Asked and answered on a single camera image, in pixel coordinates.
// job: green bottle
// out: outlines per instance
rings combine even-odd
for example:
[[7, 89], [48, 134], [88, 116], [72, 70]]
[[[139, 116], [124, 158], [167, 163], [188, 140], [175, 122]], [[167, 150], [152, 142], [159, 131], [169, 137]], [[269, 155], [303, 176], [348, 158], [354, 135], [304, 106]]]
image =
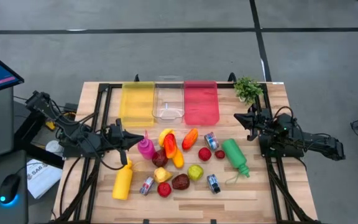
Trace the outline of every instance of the green bottle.
[[246, 166], [247, 159], [241, 152], [235, 140], [225, 140], [222, 147], [233, 167], [239, 169], [240, 174], [249, 177], [249, 168]]

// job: clear plastic bin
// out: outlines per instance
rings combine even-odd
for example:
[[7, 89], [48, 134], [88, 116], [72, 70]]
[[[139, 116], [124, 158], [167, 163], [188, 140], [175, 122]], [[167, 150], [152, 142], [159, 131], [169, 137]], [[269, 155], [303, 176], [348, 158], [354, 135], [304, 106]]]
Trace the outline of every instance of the clear plastic bin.
[[185, 81], [185, 122], [215, 125], [219, 121], [218, 85], [215, 81]]
[[185, 114], [183, 105], [183, 78], [177, 76], [159, 77], [154, 88], [153, 117], [158, 123], [178, 124]]
[[119, 117], [124, 127], [153, 126], [154, 82], [122, 84]]

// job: tin can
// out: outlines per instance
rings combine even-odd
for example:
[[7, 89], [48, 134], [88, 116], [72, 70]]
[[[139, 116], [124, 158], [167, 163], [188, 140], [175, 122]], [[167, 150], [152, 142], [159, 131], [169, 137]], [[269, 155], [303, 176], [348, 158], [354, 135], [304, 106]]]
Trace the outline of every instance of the tin can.
[[219, 186], [219, 182], [215, 176], [215, 174], [209, 175], [206, 177], [207, 183], [209, 185], [209, 189], [211, 189], [213, 194], [217, 194], [221, 191]]
[[213, 132], [204, 136], [205, 143], [211, 151], [215, 151], [219, 147], [218, 140]]
[[150, 192], [150, 189], [153, 187], [154, 179], [152, 177], [148, 177], [144, 183], [143, 186], [140, 188], [139, 192], [142, 195], [147, 195]]

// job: wooden table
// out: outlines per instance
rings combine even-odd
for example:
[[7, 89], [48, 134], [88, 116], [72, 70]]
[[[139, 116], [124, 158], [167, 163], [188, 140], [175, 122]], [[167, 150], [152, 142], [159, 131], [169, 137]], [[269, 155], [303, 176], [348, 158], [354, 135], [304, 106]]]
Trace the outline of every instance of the wooden table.
[[[76, 119], [84, 118], [93, 112], [96, 103], [98, 82], [86, 82], [83, 85], [80, 103]], [[287, 93], [283, 84], [267, 83], [270, 104], [275, 113], [282, 106], [289, 106]], [[148, 196], [139, 193], [139, 189], [148, 176], [153, 176], [156, 168], [151, 161], [144, 161], [136, 146], [131, 148], [128, 156], [134, 162], [136, 170], [132, 178], [129, 199], [115, 200], [111, 197], [116, 171], [101, 166], [98, 176], [98, 186], [94, 201], [92, 223], [141, 223], [143, 219], [149, 219], [150, 223], [210, 223], [216, 219], [218, 223], [275, 223], [272, 196], [269, 186], [269, 178], [266, 170], [265, 159], [260, 155], [259, 142], [255, 139], [247, 141], [248, 131], [233, 117], [234, 113], [246, 113], [249, 105], [240, 103], [234, 89], [218, 89], [220, 120], [215, 126], [198, 127], [199, 137], [196, 144], [189, 152], [184, 152], [185, 166], [178, 170], [170, 161], [166, 169], [173, 172], [174, 176], [187, 173], [187, 168], [192, 164], [199, 164], [204, 168], [204, 176], [197, 182], [191, 182], [187, 190], [174, 190], [168, 198], [162, 198], [157, 193], [156, 186]], [[102, 98], [101, 110], [104, 108]], [[119, 113], [121, 89], [115, 88], [110, 103], [108, 124], [115, 122]], [[147, 128], [149, 138], [158, 148], [158, 136], [165, 128], [173, 128], [177, 141], [181, 141], [185, 134], [192, 128], [184, 123], [174, 126], [155, 123]], [[131, 133], [144, 134], [145, 128], [127, 128]], [[208, 162], [201, 162], [197, 153], [204, 147], [204, 135], [213, 131], [220, 143], [225, 139], [234, 138], [243, 151], [250, 169], [250, 178], [241, 176], [236, 184], [225, 185], [225, 180], [234, 177], [237, 171], [232, 168], [229, 161], [217, 160], [214, 156]], [[75, 159], [68, 159], [63, 168], [62, 180], [65, 180], [67, 172]], [[119, 154], [117, 151], [107, 153], [104, 161], [113, 167], [119, 167]], [[294, 158], [283, 158], [288, 188], [299, 206], [313, 219], [317, 219], [313, 198], [308, 183], [305, 168]], [[78, 191], [80, 184], [83, 159], [81, 159], [71, 176], [63, 198], [63, 211], [70, 204]], [[221, 192], [213, 195], [206, 183], [206, 176], [215, 174], [221, 186]], [[60, 192], [63, 181], [60, 182], [54, 212], [58, 215]], [[279, 192], [282, 217], [286, 218], [285, 206]], [[85, 195], [81, 218], [84, 219], [88, 201], [88, 193]]]

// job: green plant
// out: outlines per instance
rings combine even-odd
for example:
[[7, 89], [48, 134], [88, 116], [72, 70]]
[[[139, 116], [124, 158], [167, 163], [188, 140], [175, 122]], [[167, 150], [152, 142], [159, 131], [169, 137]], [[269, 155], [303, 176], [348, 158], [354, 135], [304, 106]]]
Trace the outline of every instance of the green plant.
[[263, 93], [259, 86], [253, 79], [242, 77], [234, 84], [234, 89], [241, 102], [255, 103], [255, 98]]

